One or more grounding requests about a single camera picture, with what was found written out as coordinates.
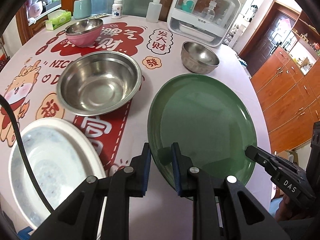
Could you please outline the person's right hand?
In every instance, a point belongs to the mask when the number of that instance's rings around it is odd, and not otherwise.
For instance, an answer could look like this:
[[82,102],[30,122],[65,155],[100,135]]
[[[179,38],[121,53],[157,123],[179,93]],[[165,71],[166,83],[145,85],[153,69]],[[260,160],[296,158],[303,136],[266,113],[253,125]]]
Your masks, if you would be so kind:
[[295,209],[294,203],[291,203],[291,199],[287,195],[283,195],[283,198],[279,204],[279,207],[275,214],[275,220],[277,222],[298,219],[300,215]]

